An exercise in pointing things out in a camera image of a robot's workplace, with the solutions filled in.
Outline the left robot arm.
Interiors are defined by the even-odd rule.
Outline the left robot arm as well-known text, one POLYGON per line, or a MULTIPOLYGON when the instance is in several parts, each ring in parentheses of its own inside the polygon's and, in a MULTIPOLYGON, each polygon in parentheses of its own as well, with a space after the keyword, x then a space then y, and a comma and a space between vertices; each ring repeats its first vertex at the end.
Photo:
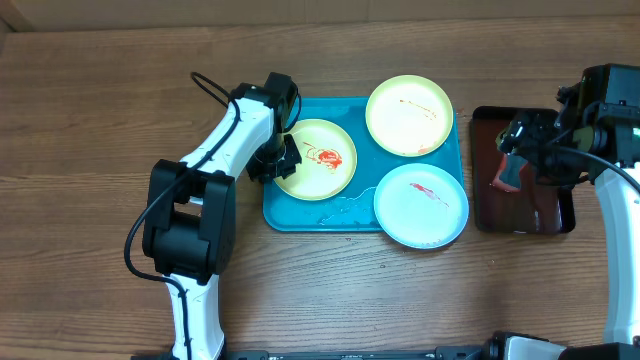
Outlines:
POLYGON ((198 72, 190 77, 226 113, 190 154, 154 165, 124 256, 131 273, 169 290, 175 340, 165 358, 222 359, 219 277, 235 243, 236 181, 243 172, 262 184, 295 173, 302 158, 289 132, 301 96, 290 76, 276 72, 262 86, 232 91, 198 72))

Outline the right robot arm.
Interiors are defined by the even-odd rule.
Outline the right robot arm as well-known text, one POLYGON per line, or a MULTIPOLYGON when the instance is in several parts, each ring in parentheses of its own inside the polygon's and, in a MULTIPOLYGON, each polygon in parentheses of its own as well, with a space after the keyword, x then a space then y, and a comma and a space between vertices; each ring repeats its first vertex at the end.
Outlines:
POLYGON ((486 359, 636 359, 639 356, 639 69, 589 67, 579 83, 562 87, 553 119, 530 111, 497 136, 506 160, 500 182, 514 188, 529 163, 551 185, 588 181, 601 207, 608 256, 609 300, 603 343, 567 347, 530 335, 497 332, 486 359))

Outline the red and grey sponge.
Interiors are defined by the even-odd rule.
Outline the red and grey sponge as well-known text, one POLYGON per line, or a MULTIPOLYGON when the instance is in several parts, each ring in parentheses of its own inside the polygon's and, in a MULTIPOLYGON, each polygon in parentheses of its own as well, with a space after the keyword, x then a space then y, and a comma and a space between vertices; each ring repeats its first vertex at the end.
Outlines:
POLYGON ((503 192, 519 192, 521 190, 520 173, 526 165, 526 159, 513 154, 504 154, 491 185, 503 192))

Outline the yellow-green plate with ketchup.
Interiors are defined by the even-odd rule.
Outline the yellow-green plate with ketchup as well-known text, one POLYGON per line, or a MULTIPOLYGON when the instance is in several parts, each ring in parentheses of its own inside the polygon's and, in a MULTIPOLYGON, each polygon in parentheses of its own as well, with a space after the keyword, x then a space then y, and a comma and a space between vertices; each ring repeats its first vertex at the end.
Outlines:
POLYGON ((275 179, 286 194, 300 200, 319 201, 342 191, 357 166, 357 151, 340 126, 323 119, 298 122, 289 132, 301 155, 294 174, 275 179))

